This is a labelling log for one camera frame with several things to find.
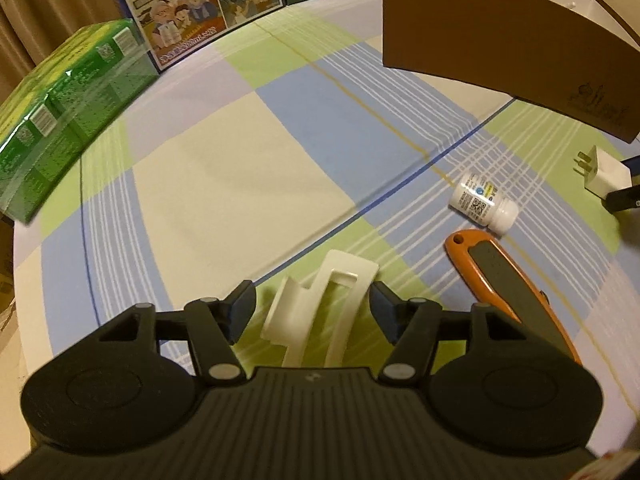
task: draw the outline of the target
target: bottle label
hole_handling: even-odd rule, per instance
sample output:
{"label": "bottle label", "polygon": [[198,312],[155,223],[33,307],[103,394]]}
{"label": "bottle label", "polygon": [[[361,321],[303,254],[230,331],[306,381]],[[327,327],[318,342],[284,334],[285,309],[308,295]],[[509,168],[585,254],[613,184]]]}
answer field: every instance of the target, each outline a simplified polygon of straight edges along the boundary
{"label": "bottle label", "polygon": [[475,173],[460,185],[464,189],[458,203],[460,211],[473,221],[486,224],[484,218],[495,203],[502,199],[502,193],[493,182]]}

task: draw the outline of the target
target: knife handle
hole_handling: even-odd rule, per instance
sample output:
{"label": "knife handle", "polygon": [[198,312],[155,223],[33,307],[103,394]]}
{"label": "knife handle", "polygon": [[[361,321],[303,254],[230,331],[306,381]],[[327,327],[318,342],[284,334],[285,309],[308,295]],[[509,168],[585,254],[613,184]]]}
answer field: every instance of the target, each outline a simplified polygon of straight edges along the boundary
{"label": "knife handle", "polygon": [[[490,244],[491,258],[484,262],[486,272],[483,272],[474,259],[473,253],[477,253],[477,249],[482,246],[484,248],[482,252],[486,254],[488,244]],[[460,276],[479,301],[496,306],[555,344],[556,347],[560,349],[564,347],[565,353],[570,354],[580,364],[578,352],[556,313],[551,309],[544,292],[534,285],[494,237],[478,229],[457,231],[447,237],[444,247]],[[498,283],[501,278],[508,281],[508,286],[501,286]],[[508,290],[509,300],[505,299],[496,288]]]}

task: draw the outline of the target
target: brown cardboard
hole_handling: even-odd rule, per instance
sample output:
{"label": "brown cardboard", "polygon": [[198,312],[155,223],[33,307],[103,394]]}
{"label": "brown cardboard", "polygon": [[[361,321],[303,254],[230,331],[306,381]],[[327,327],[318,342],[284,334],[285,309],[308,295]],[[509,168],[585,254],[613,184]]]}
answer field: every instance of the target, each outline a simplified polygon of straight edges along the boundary
{"label": "brown cardboard", "polygon": [[640,52],[549,0],[383,0],[383,63],[640,132]]}

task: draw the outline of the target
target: qr code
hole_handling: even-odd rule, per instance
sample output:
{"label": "qr code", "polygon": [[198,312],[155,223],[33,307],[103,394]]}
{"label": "qr code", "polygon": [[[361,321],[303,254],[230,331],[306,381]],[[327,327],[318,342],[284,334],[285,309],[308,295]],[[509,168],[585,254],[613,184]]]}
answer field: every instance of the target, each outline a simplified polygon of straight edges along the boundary
{"label": "qr code", "polygon": [[469,207],[469,203],[471,202],[472,196],[469,195],[466,191],[462,193],[460,197],[460,211],[466,211],[466,208]]}
{"label": "qr code", "polygon": [[28,129],[26,126],[22,126],[18,132],[16,133],[18,140],[20,140],[21,143],[23,143],[25,146],[31,146],[31,143],[33,142],[33,134],[31,133],[30,129]]}
{"label": "qr code", "polygon": [[471,203],[471,205],[469,206],[469,210],[475,213],[476,215],[478,215],[479,217],[482,216],[482,213],[484,212],[485,208],[486,208],[486,203],[480,200],[479,198],[475,198]]}
{"label": "qr code", "polygon": [[97,46],[96,50],[98,51],[98,54],[100,54],[100,57],[105,61],[110,60],[114,56],[113,49],[109,43]]}

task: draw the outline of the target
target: curtain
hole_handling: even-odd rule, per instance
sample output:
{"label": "curtain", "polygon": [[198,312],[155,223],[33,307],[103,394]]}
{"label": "curtain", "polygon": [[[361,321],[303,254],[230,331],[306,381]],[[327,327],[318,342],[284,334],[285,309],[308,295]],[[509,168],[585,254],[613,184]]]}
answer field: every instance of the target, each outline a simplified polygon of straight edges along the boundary
{"label": "curtain", "polygon": [[0,0],[0,103],[80,27],[120,16],[116,0]]}

